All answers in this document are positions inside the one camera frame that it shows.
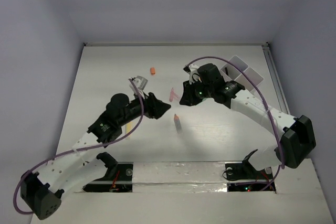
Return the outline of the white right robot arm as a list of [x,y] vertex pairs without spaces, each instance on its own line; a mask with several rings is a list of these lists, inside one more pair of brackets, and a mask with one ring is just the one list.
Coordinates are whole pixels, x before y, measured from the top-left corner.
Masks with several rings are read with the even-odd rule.
[[247,116],[274,135],[277,144],[265,150],[253,150],[242,161],[241,171],[253,178],[266,167],[297,168],[316,147],[312,121],[302,115],[294,117],[264,103],[242,84],[225,81],[212,63],[184,67],[189,79],[183,82],[180,105],[196,106],[206,99]]

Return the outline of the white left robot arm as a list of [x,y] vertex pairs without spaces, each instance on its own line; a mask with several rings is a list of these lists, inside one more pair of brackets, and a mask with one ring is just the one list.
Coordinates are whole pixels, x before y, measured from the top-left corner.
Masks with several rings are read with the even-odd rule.
[[124,125],[136,118],[159,119],[170,108],[171,105],[157,99],[152,92],[135,96],[132,101],[126,94],[115,94],[71,150],[22,176],[22,200],[38,219],[49,218],[77,188],[100,177],[115,176],[118,162],[105,149],[122,136]]

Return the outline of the pink highlighter pen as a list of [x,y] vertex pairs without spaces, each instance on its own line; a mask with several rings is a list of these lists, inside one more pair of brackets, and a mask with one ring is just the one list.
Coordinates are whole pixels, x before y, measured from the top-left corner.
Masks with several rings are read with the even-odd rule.
[[175,98],[175,92],[174,92],[174,88],[172,88],[170,91],[169,101],[172,102],[174,98]]

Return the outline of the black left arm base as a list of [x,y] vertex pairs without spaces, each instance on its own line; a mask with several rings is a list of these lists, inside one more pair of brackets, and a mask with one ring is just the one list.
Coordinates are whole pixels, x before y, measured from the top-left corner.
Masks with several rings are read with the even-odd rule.
[[83,186],[87,193],[131,193],[133,189],[133,163],[119,163],[107,152],[97,155],[104,163],[104,176]]

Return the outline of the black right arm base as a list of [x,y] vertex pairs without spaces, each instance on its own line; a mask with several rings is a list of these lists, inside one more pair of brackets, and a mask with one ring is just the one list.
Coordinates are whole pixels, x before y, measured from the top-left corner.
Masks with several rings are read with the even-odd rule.
[[257,171],[249,162],[252,151],[240,163],[228,163],[222,177],[228,181],[228,192],[276,191],[271,168],[269,173],[265,169]]

